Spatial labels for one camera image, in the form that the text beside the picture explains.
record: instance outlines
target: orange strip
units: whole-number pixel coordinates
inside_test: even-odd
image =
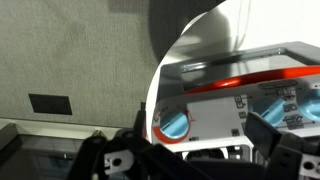
[[[186,94],[193,94],[193,93],[213,91],[218,89],[232,88],[237,86],[244,86],[244,85],[263,82],[263,81],[297,78],[301,76],[309,76],[309,75],[315,75],[315,74],[320,74],[320,66],[303,66],[303,67],[256,72],[256,73],[251,73],[251,74],[246,74],[242,76],[236,76],[236,77],[231,77],[228,79],[216,81],[214,83],[187,91]]]
[[[188,132],[181,138],[178,138],[178,139],[171,139],[171,138],[168,138],[167,136],[165,136],[161,130],[160,130],[160,126],[156,126],[156,127],[153,127],[153,132],[155,134],[155,136],[163,143],[166,143],[166,144],[176,144],[176,143],[179,143],[181,141],[183,141],[189,134],[189,131],[190,131],[190,125],[189,125],[189,129],[188,129]]]

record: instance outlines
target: blue component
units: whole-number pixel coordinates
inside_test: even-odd
[[[160,121],[160,131],[171,139],[183,137],[189,129],[188,118],[182,112],[165,114]]]
[[[299,109],[303,116],[314,121],[320,121],[320,90],[307,91],[299,99]]]
[[[284,104],[281,98],[265,97],[254,103],[252,111],[260,114],[272,126],[277,126],[284,118]]]

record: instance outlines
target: screw hole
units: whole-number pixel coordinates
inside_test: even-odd
[[[284,155],[285,157],[290,157],[290,154],[289,154],[289,153],[283,153],[283,155]]]
[[[305,169],[307,169],[307,170],[311,170],[311,169],[314,168],[314,164],[313,164],[312,162],[305,162],[305,163],[303,164],[303,167],[304,167]]]
[[[101,141],[102,141],[102,139],[101,139],[100,137],[97,137],[97,138],[95,138],[95,139],[92,140],[92,142],[93,142],[94,144],[99,144]]]
[[[280,164],[281,166],[283,166],[283,167],[288,167],[288,164],[287,164],[287,163],[280,162],[279,164]]]
[[[113,164],[114,166],[120,166],[121,162],[122,162],[121,159],[115,159],[115,160],[113,160],[112,164]]]

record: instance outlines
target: black rectangular plate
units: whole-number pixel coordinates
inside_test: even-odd
[[[35,113],[72,115],[68,96],[29,94]]]

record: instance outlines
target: red stripe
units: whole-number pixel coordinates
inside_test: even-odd
[[[236,76],[214,83],[201,86],[199,88],[187,91],[187,94],[213,91],[218,89],[232,88],[237,86],[243,86],[263,81],[272,81],[280,79],[297,78],[301,76],[309,76],[320,74],[320,66],[304,66],[286,69],[276,69],[270,71],[256,72],[251,74],[246,74],[242,76]]]

